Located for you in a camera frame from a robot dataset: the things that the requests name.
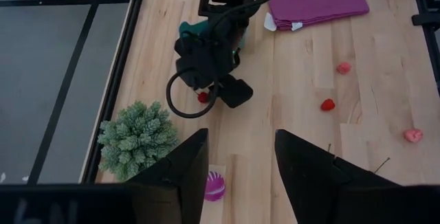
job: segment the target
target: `small red object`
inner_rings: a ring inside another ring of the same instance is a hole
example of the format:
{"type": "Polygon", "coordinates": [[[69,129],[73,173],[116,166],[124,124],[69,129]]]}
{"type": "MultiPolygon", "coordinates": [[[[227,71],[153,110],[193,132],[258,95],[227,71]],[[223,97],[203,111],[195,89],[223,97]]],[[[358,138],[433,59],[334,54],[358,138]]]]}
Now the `small red object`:
{"type": "Polygon", "coordinates": [[[404,132],[404,137],[407,141],[417,143],[420,142],[424,138],[424,134],[418,128],[413,128],[406,130],[404,132]]]}
{"type": "Polygon", "coordinates": [[[336,107],[335,102],[332,99],[326,99],[321,104],[321,110],[323,111],[330,111],[333,110],[336,107]]]}
{"type": "Polygon", "coordinates": [[[199,100],[200,103],[208,103],[209,102],[209,94],[207,94],[205,92],[201,92],[197,96],[197,99],[199,100]]]}
{"type": "Polygon", "coordinates": [[[339,74],[347,74],[351,70],[351,65],[349,63],[341,63],[336,70],[338,70],[339,74]]]}

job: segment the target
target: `gray floor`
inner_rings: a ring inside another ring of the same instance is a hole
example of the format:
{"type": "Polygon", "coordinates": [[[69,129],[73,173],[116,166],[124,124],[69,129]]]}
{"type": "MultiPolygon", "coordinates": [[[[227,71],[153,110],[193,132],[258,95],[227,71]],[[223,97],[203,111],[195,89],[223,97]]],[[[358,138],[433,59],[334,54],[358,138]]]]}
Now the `gray floor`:
{"type": "MultiPolygon", "coordinates": [[[[39,183],[78,182],[127,7],[98,6],[39,183]]],[[[0,8],[0,183],[29,176],[89,8],[0,8]]]]}

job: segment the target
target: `teal object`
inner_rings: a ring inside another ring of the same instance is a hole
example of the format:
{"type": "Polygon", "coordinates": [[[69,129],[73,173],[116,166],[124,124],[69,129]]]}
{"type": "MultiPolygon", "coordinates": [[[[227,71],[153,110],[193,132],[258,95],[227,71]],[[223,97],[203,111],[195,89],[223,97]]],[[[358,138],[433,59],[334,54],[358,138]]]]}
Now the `teal object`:
{"type": "MultiPolygon", "coordinates": [[[[183,37],[188,36],[187,34],[182,34],[182,32],[184,31],[189,31],[192,32],[193,34],[200,34],[201,31],[203,31],[207,26],[208,26],[208,21],[198,22],[194,25],[190,25],[188,22],[184,21],[179,26],[179,35],[183,37]]],[[[239,48],[243,49],[244,46],[245,46],[245,37],[243,36],[243,38],[241,38],[239,48]]]]}

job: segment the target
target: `green object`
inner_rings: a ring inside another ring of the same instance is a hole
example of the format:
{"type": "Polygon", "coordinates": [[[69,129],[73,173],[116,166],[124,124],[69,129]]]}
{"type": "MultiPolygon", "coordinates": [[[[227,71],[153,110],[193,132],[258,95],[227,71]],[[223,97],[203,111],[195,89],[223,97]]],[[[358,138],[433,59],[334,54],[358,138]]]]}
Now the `green object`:
{"type": "Polygon", "coordinates": [[[171,152],[177,145],[177,130],[168,120],[168,111],[160,108],[159,102],[147,107],[137,101],[121,110],[116,121],[102,122],[99,169],[126,181],[171,152]]]}
{"type": "MultiPolygon", "coordinates": [[[[205,29],[205,27],[208,26],[208,21],[202,21],[198,22],[194,25],[190,25],[188,22],[184,21],[179,26],[179,34],[182,37],[188,36],[187,34],[182,34],[184,31],[192,32],[193,34],[200,35],[201,31],[205,29]]],[[[243,49],[245,46],[245,37],[240,40],[239,48],[243,49]]]]}

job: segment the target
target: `pink object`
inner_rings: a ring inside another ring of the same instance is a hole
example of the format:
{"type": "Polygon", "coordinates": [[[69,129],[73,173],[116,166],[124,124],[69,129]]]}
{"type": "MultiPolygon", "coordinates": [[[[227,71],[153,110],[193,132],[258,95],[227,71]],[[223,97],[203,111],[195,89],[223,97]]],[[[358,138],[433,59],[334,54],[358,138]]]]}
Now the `pink object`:
{"type": "Polygon", "coordinates": [[[269,7],[280,30],[290,30],[292,23],[305,27],[370,11],[365,0],[270,0],[269,7]]]}
{"type": "Polygon", "coordinates": [[[351,65],[349,63],[341,63],[336,70],[338,70],[339,74],[347,74],[351,70],[351,65]]]}
{"type": "Polygon", "coordinates": [[[424,134],[418,128],[406,130],[404,132],[405,139],[409,142],[417,143],[424,138],[424,134]]]}
{"type": "Polygon", "coordinates": [[[226,192],[225,180],[218,172],[209,171],[206,182],[205,200],[218,201],[226,192]]]}

